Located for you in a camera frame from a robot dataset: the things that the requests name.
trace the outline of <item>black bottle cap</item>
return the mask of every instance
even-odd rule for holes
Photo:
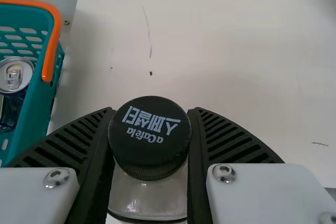
[[[119,166],[140,180],[172,175],[185,162],[191,124],[183,109],[163,97],[139,97],[124,104],[109,126]]]

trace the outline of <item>black gripper pad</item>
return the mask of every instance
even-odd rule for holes
[[[70,167],[80,190],[66,224],[105,223],[114,170],[108,125],[114,114],[105,108],[52,132],[21,153],[7,167]]]
[[[206,192],[208,168],[216,163],[284,163],[266,144],[229,119],[195,108],[188,156],[188,224],[212,224]]]

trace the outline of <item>can lid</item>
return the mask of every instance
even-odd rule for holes
[[[175,102],[155,96],[124,104],[109,126],[115,160],[130,176],[158,180],[173,174],[185,162],[191,124]]]
[[[0,92],[16,93],[30,83],[34,65],[22,57],[9,57],[0,61]]]

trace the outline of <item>soda can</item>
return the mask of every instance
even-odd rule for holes
[[[24,98],[33,76],[34,65],[22,57],[0,61],[0,132],[16,126]]]
[[[0,61],[0,94],[19,97],[27,92],[34,65],[23,57],[9,57]]]

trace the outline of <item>plastic basket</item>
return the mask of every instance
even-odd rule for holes
[[[35,66],[14,130],[0,133],[0,166],[43,138],[64,59],[58,42],[60,16],[33,0],[0,0],[0,60],[20,56]]]

